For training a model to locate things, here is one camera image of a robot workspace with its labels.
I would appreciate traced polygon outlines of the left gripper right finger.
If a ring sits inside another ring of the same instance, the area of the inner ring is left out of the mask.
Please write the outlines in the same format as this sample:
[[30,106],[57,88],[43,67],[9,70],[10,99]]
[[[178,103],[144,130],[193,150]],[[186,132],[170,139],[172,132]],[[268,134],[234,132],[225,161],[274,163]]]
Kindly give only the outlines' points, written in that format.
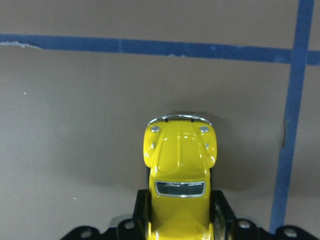
[[251,220],[237,218],[221,190],[210,194],[211,221],[215,240],[316,240],[317,238],[294,225],[284,225],[269,233]]

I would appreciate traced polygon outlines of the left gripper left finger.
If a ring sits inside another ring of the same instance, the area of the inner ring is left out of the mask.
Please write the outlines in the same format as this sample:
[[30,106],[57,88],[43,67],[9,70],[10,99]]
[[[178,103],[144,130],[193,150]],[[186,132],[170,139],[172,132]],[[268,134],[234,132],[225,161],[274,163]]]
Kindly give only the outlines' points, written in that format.
[[151,195],[147,189],[137,192],[133,215],[109,227],[104,233],[92,226],[79,226],[71,230],[63,240],[146,240],[151,218]]

